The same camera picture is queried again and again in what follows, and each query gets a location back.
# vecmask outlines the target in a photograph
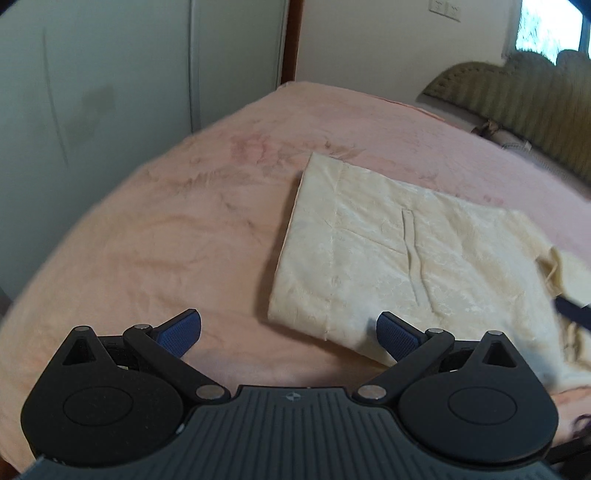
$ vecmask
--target wall stain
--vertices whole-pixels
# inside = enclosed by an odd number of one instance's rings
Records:
[[[95,136],[100,120],[115,110],[115,89],[104,85],[82,96],[80,111],[64,124],[68,146],[76,148]]]

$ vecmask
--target ribbed gray plate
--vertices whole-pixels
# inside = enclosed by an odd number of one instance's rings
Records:
[[[542,463],[502,472],[469,470],[444,463],[409,440],[388,410],[356,404],[341,388],[244,387],[230,403],[198,408],[176,439],[147,458],[103,469],[73,468],[42,459],[22,478],[551,480],[559,477]]]

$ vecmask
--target black strap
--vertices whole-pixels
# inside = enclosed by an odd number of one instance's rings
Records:
[[[554,299],[554,306],[563,317],[591,331],[591,308],[589,305],[580,307],[559,295]]]

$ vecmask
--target blue gripper pad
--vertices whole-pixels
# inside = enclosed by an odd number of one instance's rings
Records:
[[[382,312],[375,326],[378,343],[399,362],[414,352],[427,336],[393,313]]]
[[[152,338],[169,353],[181,358],[201,335],[201,317],[189,309],[152,331]]]

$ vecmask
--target bed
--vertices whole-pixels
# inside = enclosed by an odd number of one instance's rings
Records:
[[[265,323],[301,172],[312,152],[482,205],[525,212],[591,265],[591,205],[548,172],[419,109],[293,83],[140,167],[64,238],[0,329],[0,455],[33,460],[22,404],[73,326],[118,335],[194,307],[184,360],[238,384],[345,385],[380,364]],[[557,441],[591,411],[585,388],[554,396]]]

